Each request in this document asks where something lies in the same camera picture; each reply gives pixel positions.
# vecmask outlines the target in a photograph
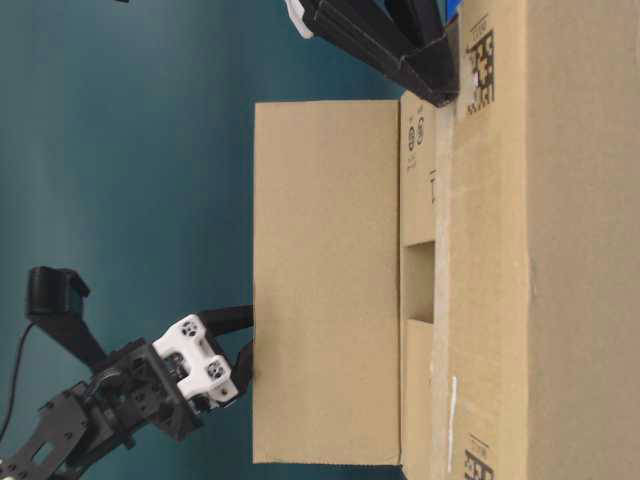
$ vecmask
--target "cardboard box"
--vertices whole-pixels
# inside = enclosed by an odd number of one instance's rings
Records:
[[[434,479],[640,475],[639,13],[462,7]]]
[[[256,108],[256,462],[428,467],[434,111],[412,102],[402,167],[397,101]]]
[[[459,22],[449,108],[257,108],[254,459],[635,478],[640,5]]]

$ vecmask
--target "teal background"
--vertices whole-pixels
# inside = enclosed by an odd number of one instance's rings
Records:
[[[251,301],[256,101],[397,98],[281,0],[0,2],[0,412],[26,323],[27,270],[77,269],[109,349],[190,312]],[[224,344],[232,353],[247,334]],[[29,339],[0,455],[88,371]],[[396,469],[251,465],[250,399],[174,444],[149,428],[90,479],[398,479]]]

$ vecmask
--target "cardboard box flap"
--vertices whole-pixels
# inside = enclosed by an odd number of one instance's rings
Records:
[[[255,462],[399,462],[398,108],[256,108]]]

